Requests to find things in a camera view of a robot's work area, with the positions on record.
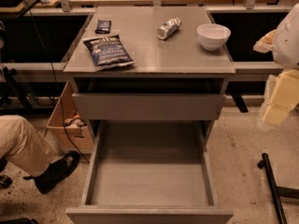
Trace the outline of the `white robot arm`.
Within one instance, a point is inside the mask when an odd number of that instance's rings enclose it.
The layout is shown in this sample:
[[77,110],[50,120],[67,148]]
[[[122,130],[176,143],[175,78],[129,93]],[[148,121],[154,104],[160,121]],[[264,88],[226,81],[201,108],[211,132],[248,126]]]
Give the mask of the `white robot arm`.
[[270,131],[279,126],[299,105],[299,5],[296,4],[278,27],[258,40],[253,49],[272,52],[275,63],[283,67],[276,77],[270,75],[258,126]]

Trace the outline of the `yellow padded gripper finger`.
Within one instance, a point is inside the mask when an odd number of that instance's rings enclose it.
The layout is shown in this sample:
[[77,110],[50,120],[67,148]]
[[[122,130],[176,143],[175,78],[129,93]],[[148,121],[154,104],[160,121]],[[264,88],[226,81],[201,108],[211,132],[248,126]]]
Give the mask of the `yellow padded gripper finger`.
[[278,76],[270,75],[263,97],[258,127],[271,131],[299,105],[299,71],[287,69]]

